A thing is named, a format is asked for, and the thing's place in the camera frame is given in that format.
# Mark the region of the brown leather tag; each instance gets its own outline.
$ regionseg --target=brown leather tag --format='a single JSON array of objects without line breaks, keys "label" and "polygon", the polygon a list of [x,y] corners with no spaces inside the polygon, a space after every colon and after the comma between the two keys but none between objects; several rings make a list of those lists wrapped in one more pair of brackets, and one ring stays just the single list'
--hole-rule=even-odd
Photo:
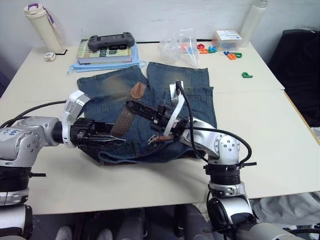
[{"label": "brown leather tag", "polygon": [[141,99],[145,93],[146,85],[141,82],[137,82],[136,85],[131,89],[131,97],[133,99]]}]

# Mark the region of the robotic arm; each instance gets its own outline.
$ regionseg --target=robotic arm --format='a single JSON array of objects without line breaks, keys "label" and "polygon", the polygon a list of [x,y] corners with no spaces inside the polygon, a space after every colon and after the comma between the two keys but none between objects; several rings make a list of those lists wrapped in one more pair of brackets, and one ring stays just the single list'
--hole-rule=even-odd
[{"label": "robotic arm", "polygon": [[[239,141],[202,120],[179,117],[185,101],[183,93],[182,82],[170,85],[171,102],[176,104],[173,111],[164,100],[157,109],[134,100],[126,106],[134,114],[149,119],[155,131],[208,154],[204,168],[210,175],[208,187],[212,198],[208,194],[207,210],[212,231],[238,240],[302,239],[272,224],[257,223],[240,180],[240,168],[244,164],[239,161]],[[77,91],[66,102],[61,121],[35,116],[0,129],[0,237],[18,235],[28,239],[31,236],[32,209],[24,203],[28,200],[29,178],[37,176],[31,173],[31,168],[43,147],[65,144],[80,148],[115,138],[109,134],[112,125],[78,118],[89,100]]]}]

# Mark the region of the white table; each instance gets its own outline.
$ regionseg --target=white table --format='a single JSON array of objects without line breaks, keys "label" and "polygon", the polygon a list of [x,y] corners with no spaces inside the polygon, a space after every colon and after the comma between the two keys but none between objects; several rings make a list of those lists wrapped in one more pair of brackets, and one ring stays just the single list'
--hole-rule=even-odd
[{"label": "white table", "polygon": [[[74,48],[69,49],[69,54],[72,51],[75,54]],[[68,66],[75,56],[68,56],[69,61],[58,56],[55,62],[47,63],[39,51],[38,48],[31,51],[0,99],[0,122],[48,100],[65,99],[76,89],[78,78],[100,73],[67,76]],[[247,140],[253,150],[250,161],[258,163],[241,170],[248,196],[261,198],[319,191],[318,143],[285,96],[282,85],[264,63],[257,63],[262,60],[253,47],[241,52],[243,61],[246,61],[245,56],[252,56],[245,72],[255,71],[252,79],[256,82],[232,75],[231,72],[243,68],[240,59],[225,61],[222,55],[212,55],[212,59],[210,55],[201,55],[200,65],[209,67],[210,81],[221,89],[218,93],[218,87],[214,89],[218,127]],[[154,44],[139,45],[139,53],[141,60],[158,59],[152,58],[157,54]],[[211,64],[220,65],[217,69],[230,68],[225,73],[227,77],[221,79],[219,74],[223,71],[214,71],[216,68]],[[233,83],[233,88],[228,88],[224,81],[229,85]],[[62,109],[62,105],[55,105],[32,114],[59,117]],[[242,147],[240,155],[244,157],[245,154]],[[45,147],[32,171],[46,173],[47,177],[30,180],[27,203],[35,214],[57,214],[203,202],[209,179],[203,165],[201,160],[178,159],[161,164],[100,166],[78,149],[63,145]]]}]

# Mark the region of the white wall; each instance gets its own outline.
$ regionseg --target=white wall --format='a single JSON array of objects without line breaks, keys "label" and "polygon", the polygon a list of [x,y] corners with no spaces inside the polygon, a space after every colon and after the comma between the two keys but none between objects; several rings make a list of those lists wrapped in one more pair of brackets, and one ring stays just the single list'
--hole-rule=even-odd
[{"label": "white wall", "polygon": [[[12,79],[32,47],[43,43],[24,17],[34,0],[0,0],[0,71]],[[136,41],[159,41],[172,26],[211,39],[216,29],[240,30],[253,0],[42,0],[63,25],[67,45],[91,35],[131,32]],[[283,30],[319,29],[320,0],[270,0],[252,40],[268,62]]]}]

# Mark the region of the white sneaker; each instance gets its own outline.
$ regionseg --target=white sneaker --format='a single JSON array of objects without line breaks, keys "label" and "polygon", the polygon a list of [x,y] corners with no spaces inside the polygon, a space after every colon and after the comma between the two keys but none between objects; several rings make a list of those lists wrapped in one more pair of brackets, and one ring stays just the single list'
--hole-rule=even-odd
[{"label": "white sneaker", "polygon": [[112,240],[112,232],[109,229],[103,229],[96,240]]},{"label": "white sneaker", "polygon": [[[320,223],[318,224],[312,224],[309,226],[310,229],[320,229]],[[309,233],[309,238],[311,240],[318,240],[319,234],[318,233]]]},{"label": "white sneaker", "polygon": [[56,234],[55,240],[72,240],[72,231],[68,226],[60,227],[58,233]]}]

